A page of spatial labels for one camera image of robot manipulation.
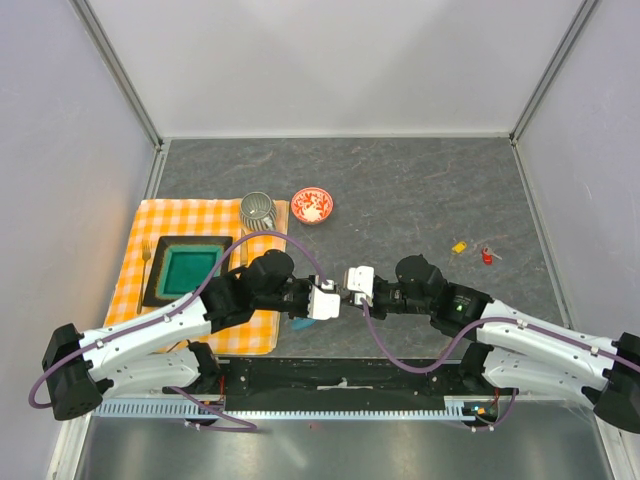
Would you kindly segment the blue tag keyring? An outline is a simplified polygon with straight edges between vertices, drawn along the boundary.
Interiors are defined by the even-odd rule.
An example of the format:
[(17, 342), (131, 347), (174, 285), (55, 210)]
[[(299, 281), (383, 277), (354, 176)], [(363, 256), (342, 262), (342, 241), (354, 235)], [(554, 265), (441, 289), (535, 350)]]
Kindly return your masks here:
[(296, 317), (291, 321), (291, 328), (294, 331), (301, 331), (313, 326), (315, 323), (315, 319)]

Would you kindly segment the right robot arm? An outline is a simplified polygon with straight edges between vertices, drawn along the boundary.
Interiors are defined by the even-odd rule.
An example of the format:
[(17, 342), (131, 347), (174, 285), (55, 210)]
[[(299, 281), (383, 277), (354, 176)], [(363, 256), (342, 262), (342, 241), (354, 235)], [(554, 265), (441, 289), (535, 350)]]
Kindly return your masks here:
[(366, 319), (426, 315), (454, 343), (470, 344), (458, 368), (467, 392), (517, 389), (562, 396), (602, 421), (639, 431), (639, 338), (595, 336), (527, 315), (490, 295), (450, 282), (421, 255), (403, 258), (389, 282), (369, 266), (344, 280)]

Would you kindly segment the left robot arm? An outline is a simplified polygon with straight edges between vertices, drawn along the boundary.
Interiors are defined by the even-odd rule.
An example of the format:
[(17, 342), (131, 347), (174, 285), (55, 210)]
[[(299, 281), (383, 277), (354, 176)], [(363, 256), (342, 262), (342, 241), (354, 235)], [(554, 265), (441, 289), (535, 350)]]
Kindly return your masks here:
[(214, 275), (195, 291), (114, 327), (79, 331), (58, 327), (49, 340), (39, 383), (49, 394), (56, 420), (80, 417), (105, 399), (133, 388), (186, 386), (208, 393), (219, 382), (211, 349), (198, 343), (173, 360), (160, 348), (247, 323), (255, 312), (306, 315), (326, 279), (322, 269), (296, 278), (285, 252), (269, 250), (249, 265)]

